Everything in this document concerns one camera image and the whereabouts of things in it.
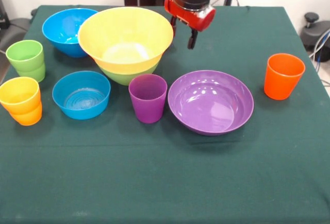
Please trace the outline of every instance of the table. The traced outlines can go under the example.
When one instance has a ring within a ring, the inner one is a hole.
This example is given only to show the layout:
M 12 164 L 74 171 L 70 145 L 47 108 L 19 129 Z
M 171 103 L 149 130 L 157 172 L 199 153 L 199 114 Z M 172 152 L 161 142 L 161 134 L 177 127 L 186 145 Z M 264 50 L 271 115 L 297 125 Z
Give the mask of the table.
M 0 109 L 1 223 L 330 221 L 330 101 L 284 8 L 217 8 L 194 50 L 187 49 L 189 28 L 178 24 L 156 74 L 170 85 L 194 70 L 227 72 L 255 100 L 242 128 L 205 137 L 167 106 L 160 122 L 138 122 L 127 87 L 114 82 L 101 116 L 77 121 L 62 114 L 51 95 L 56 81 L 99 72 L 91 58 L 69 58 L 42 35 L 47 17 L 72 7 L 41 6 L 25 36 L 44 46 L 41 121 L 22 127 Z M 162 7 L 149 8 L 169 18 Z M 306 64 L 284 101 L 262 90 L 267 59 L 279 52 Z M 11 68 L 6 79 L 15 76 Z

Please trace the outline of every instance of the stacked bowls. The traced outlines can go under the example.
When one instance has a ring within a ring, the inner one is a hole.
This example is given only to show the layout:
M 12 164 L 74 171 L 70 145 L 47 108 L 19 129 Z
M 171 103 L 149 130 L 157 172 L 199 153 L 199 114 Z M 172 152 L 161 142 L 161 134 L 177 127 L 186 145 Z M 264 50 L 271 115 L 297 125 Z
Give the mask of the stacked bowls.
M 78 32 L 81 48 L 105 75 L 122 85 L 152 73 L 172 40 L 169 21 L 139 7 L 101 11 L 88 18 Z

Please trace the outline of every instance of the green cup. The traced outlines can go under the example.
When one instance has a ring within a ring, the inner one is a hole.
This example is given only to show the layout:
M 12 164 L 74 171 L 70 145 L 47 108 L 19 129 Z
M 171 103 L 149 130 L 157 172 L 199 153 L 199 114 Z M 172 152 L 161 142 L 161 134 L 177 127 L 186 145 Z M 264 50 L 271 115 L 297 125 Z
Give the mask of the green cup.
M 42 44 L 35 40 L 18 41 L 8 47 L 6 56 L 20 76 L 37 82 L 45 78 L 46 66 Z

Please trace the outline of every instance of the bowl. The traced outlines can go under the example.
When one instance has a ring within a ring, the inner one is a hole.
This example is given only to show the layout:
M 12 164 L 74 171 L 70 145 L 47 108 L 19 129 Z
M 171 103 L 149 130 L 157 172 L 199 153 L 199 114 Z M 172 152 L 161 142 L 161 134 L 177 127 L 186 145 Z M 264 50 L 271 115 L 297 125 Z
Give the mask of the bowl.
M 201 135 L 221 135 L 244 125 L 253 97 L 243 82 L 219 71 L 195 71 L 179 77 L 168 93 L 174 116 Z
M 53 100 L 70 118 L 84 120 L 100 115 L 107 107 L 110 82 L 94 71 L 79 71 L 61 78 L 53 88 Z
M 61 52 L 73 58 L 85 57 L 79 46 L 78 31 L 83 22 L 96 14 L 92 9 L 67 9 L 50 16 L 42 26 L 44 36 Z
M 130 75 L 125 75 L 125 74 L 115 74 L 115 73 L 112 73 L 112 72 L 109 72 L 109 71 L 106 71 L 104 69 L 101 69 L 101 71 L 107 76 L 109 77 L 111 80 L 121 84 L 121 85 L 124 85 L 124 86 L 128 86 L 129 83 L 137 76 L 140 76 L 140 75 L 144 75 L 144 74 L 151 74 L 155 71 L 156 67 L 158 66 L 158 63 L 156 65 L 154 65 L 152 68 L 144 71 L 144 72 L 140 72 L 140 73 L 136 73 L 136 74 L 130 74 Z
M 79 44 L 102 69 L 132 75 L 154 67 L 173 40 L 170 22 L 140 7 L 119 7 L 88 18 Z

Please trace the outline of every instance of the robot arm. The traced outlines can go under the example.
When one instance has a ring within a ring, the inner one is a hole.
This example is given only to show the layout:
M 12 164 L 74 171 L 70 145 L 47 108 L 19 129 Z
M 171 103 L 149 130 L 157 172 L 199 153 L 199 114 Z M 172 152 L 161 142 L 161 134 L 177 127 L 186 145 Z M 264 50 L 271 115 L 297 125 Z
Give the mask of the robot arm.
M 191 37 L 188 42 L 189 49 L 194 48 L 198 32 L 208 28 L 216 14 L 210 0 L 165 0 L 164 7 L 172 15 L 171 25 L 174 34 L 177 19 L 191 28 Z

